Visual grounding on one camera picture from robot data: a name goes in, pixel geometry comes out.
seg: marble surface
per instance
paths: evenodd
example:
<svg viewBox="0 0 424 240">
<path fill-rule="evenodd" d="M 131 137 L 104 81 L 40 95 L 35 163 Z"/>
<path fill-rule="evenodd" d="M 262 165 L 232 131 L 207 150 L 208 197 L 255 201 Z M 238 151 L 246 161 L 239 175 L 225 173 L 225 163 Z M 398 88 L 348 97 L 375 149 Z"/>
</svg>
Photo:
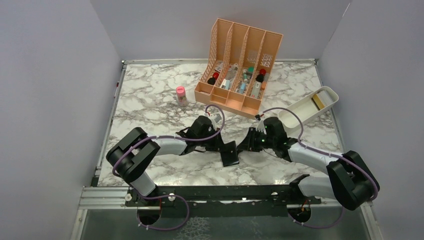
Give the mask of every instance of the marble surface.
<svg viewBox="0 0 424 240">
<path fill-rule="evenodd" d="M 172 135 L 191 126 L 205 109 L 205 105 L 196 102 L 194 96 L 194 88 L 205 69 L 206 63 L 128 65 L 106 152 L 135 127 L 142 127 L 150 136 L 154 136 Z M 175 89 L 178 86 L 186 89 L 187 107 L 177 105 Z M 321 84 L 312 63 L 275 63 L 260 110 L 287 107 L 319 87 Z M 224 113 L 225 127 L 221 134 L 225 143 L 235 140 L 239 144 L 248 128 L 256 126 L 255 120 L 227 111 Z M 266 117 L 276 116 L 277 113 L 267 113 Z M 321 149 L 341 150 L 329 112 L 305 126 L 302 140 Z M 223 167 L 221 156 L 216 152 L 164 155 L 155 157 L 146 171 L 159 186 L 288 184 L 301 174 L 323 175 L 306 165 L 287 162 L 263 151 L 242 152 L 239 161 L 238 165 Z M 112 175 L 112 166 L 103 159 L 98 186 L 127 184 Z"/>
</svg>

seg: wall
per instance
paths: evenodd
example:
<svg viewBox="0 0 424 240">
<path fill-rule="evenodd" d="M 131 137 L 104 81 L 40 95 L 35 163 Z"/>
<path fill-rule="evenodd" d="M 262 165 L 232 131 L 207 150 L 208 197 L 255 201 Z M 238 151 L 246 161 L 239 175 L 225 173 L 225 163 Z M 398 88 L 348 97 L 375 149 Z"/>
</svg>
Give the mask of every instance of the wall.
<svg viewBox="0 0 424 240">
<path fill-rule="evenodd" d="M 424 234 L 423 12 L 422 0 L 353 0 L 318 62 L 347 147 L 381 185 L 386 240 Z"/>
<path fill-rule="evenodd" d="M 0 3 L 0 239 L 69 239 L 121 59 L 88 0 Z"/>
<path fill-rule="evenodd" d="M 217 18 L 282 33 L 278 58 L 319 58 L 350 0 L 91 0 L 124 60 L 208 58 Z"/>
</svg>

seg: bottle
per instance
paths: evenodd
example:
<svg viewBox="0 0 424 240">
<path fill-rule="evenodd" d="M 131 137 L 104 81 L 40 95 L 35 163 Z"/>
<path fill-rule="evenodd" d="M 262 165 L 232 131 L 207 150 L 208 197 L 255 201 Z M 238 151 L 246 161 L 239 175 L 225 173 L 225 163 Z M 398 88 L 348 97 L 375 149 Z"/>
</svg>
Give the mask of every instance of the bottle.
<svg viewBox="0 0 424 240">
<path fill-rule="evenodd" d="M 176 99 L 180 107 L 187 107 L 189 105 L 189 101 L 187 101 L 186 97 L 186 89 L 183 86 L 176 88 Z"/>
</svg>

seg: gray panel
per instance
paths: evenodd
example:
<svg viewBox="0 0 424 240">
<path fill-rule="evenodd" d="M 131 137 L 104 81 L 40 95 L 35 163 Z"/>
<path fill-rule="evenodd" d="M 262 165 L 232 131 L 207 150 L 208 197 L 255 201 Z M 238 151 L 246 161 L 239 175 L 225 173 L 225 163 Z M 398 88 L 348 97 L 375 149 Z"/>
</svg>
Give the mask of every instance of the gray panel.
<svg viewBox="0 0 424 240">
<path fill-rule="evenodd" d="M 350 0 L 91 0 L 122 59 L 208 58 L 217 18 L 282 33 L 280 59 L 319 58 Z"/>
<path fill-rule="evenodd" d="M 381 185 L 385 239 L 423 239 L 424 1 L 354 0 L 318 62 L 347 149 Z"/>
<path fill-rule="evenodd" d="M 318 207 L 312 210 L 310 224 L 330 224 L 340 208 Z M 170 219 L 178 225 L 182 219 Z M 370 239 L 360 208 L 347 211 L 343 220 L 328 229 L 310 229 L 293 223 L 288 217 L 217 217 L 191 218 L 174 231 L 147 230 L 138 227 L 135 210 L 89 210 L 83 240 L 366 240 Z"/>
<path fill-rule="evenodd" d="M 69 239 L 121 62 L 88 0 L 0 3 L 0 239 Z"/>
</svg>

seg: beige plastic basket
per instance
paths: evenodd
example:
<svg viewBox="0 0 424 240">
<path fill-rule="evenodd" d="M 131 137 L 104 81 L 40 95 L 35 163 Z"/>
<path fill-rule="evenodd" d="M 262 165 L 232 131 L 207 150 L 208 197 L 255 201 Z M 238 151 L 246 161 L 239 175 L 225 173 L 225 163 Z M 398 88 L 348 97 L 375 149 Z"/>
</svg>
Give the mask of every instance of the beige plastic basket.
<svg viewBox="0 0 424 240">
<path fill-rule="evenodd" d="M 260 69 L 271 74 L 283 35 L 240 23 L 217 19 L 210 37 L 209 61 L 194 89 L 197 102 L 216 104 L 229 112 L 254 119 L 259 112 L 266 82 L 258 96 L 250 97 Z M 222 70 L 214 85 L 207 83 L 222 63 Z M 229 90 L 220 88 L 230 65 L 238 70 Z M 243 80 L 243 69 L 253 67 L 253 75 L 243 93 L 236 92 Z"/>
</svg>

